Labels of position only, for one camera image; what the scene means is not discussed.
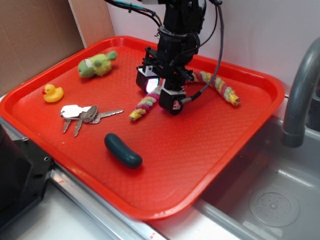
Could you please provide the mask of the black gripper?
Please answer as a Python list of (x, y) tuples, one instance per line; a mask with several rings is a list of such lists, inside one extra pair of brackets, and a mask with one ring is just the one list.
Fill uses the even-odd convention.
[(136, 85), (149, 94), (159, 85), (160, 78), (164, 79), (159, 105), (175, 116), (183, 109), (181, 101), (186, 98), (186, 92), (183, 91), (185, 81), (192, 79), (191, 71), (186, 69), (186, 65), (198, 53), (200, 39), (195, 31), (158, 33), (157, 49), (146, 47), (142, 65), (136, 68)]

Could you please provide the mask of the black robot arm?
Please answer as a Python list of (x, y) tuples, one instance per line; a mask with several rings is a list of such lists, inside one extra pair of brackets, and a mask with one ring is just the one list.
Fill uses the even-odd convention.
[(179, 114), (184, 105), (196, 100), (216, 79), (217, 72), (197, 93), (186, 97), (185, 86), (193, 82), (192, 71), (185, 66), (193, 59), (202, 46), (199, 34), (206, 13), (206, 4), (197, 0), (144, 0), (143, 4), (165, 5), (164, 20), (152, 10), (120, 0), (109, 0), (108, 4), (136, 12), (151, 18), (158, 26), (157, 48), (145, 48), (145, 57), (137, 67), (136, 82), (141, 89), (146, 88), (147, 71), (152, 71), (163, 80), (159, 105), (171, 115)]

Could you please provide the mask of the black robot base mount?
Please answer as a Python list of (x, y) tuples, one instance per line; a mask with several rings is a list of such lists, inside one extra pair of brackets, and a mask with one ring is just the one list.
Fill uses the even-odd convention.
[(0, 128), (1, 232), (43, 200), (52, 164), (32, 140), (13, 140)]

